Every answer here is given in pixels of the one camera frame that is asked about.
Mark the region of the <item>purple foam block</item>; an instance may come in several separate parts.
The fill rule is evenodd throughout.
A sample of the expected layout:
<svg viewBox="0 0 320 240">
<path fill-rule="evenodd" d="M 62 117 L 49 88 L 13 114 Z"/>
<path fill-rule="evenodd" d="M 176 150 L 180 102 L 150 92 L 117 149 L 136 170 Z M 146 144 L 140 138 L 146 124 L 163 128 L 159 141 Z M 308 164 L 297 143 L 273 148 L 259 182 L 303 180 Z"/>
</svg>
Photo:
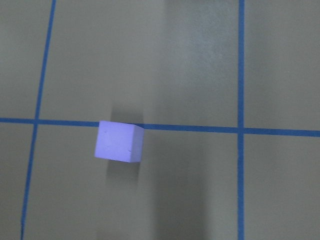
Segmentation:
<svg viewBox="0 0 320 240">
<path fill-rule="evenodd" d="M 135 124 L 100 121 L 94 156 L 125 163 L 142 159 L 144 128 Z"/>
</svg>

